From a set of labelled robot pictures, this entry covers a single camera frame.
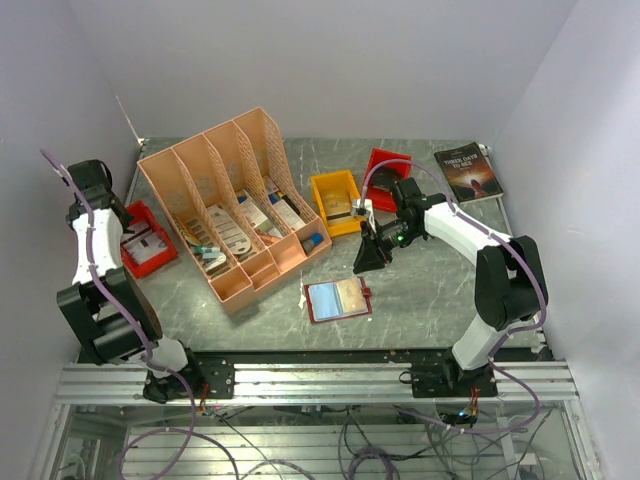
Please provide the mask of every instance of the white panel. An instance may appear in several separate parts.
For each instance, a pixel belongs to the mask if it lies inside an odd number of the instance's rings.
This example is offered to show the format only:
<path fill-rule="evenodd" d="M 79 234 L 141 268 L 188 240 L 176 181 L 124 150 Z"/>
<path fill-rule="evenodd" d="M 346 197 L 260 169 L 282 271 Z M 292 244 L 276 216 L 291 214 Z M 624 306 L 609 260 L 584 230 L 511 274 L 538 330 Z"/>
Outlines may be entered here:
<path fill-rule="evenodd" d="M 638 476 L 638 18 L 635 0 L 579 1 L 494 149 L 514 230 L 540 247 L 550 342 L 616 479 Z"/>
<path fill-rule="evenodd" d="M 2 2 L 0 45 L 0 471 L 18 479 L 78 351 L 56 306 L 77 262 L 73 195 L 38 149 L 104 160 L 123 193 L 137 142 L 65 1 Z"/>
<path fill-rule="evenodd" d="M 286 136 L 504 127 L 575 0 L 71 0 L 141 136 L 257 105 Z"/>

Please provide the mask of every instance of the white wall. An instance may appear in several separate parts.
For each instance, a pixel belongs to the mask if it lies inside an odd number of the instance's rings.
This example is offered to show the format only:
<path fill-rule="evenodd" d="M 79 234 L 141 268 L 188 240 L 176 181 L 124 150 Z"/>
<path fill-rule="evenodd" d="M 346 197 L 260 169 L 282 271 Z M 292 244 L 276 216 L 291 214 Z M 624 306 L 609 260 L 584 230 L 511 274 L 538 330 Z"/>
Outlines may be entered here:
<path fill-rule="evenodd" d="M 638 477 L 639 18 L 636 0 L 580 0 L 494 151 L 612 479 Z"/>
<path fill-rule="evenodd" d="M 575 0 L 71 0 L 141 136 L 256 105 L 288 136 L 492 142 Z"/>
<path fill-rule="evenodd" d="M 75 272 L 73 197 L 39 147 L 100 158 L 123 192 L 137 142 L 63 0 L 0 4 L 0 477 L 25 478 L 78 344 L 56 306 Z"/>

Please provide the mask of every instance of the gray tabletop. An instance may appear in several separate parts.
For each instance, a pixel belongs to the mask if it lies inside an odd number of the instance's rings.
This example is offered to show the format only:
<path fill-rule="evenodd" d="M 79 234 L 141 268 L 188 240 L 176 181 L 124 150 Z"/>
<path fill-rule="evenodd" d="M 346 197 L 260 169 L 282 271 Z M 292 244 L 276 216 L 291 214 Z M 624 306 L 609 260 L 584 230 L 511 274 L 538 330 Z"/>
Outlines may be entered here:
<path fill-rule="evenodd" d="M 142 156 L 149 156 L 180 138 L 146 141 Z M 464 141 L 310 139 L 284 140 L 296 187 L 312 207 L 309 177 L 350 169 L 360 186 L 371 149 L 384 148 L 421 162 L 439 172 L 433 152 L 464 145 Z M 438 191 L 426 174 L 412 175 L 427 195 Z M 220 306 L 181 242 L 143 175 L 136 175 L 129 201 L 143 200 L 178 247 L 176 260 L 139 281 L 156 309 L 165 334 L 178 338 L 194 350 L 325 350 L 356 348 L 449 347 L 469 326 L 474 313 L 475 274 L 471 264 L 437 239 L 416 241 L 394 252 L 393 263 L 384 270 L 364 274 L 371 288 L 373 313 L 323 325 L 309 322 L 306 305 L 300 307 L 301 286 L 352 276 L 360 244 L 358 234 L 333 239 L 329 255 L 254 304 L 229 316 Z M 464 207 L 488 226 L 507 232 L 503 210 L 496 200 Z M 376 214 L 382 223 L 393 216 Z M 537 347 L 533 332 L 514 336 L 507 346 Z"/>

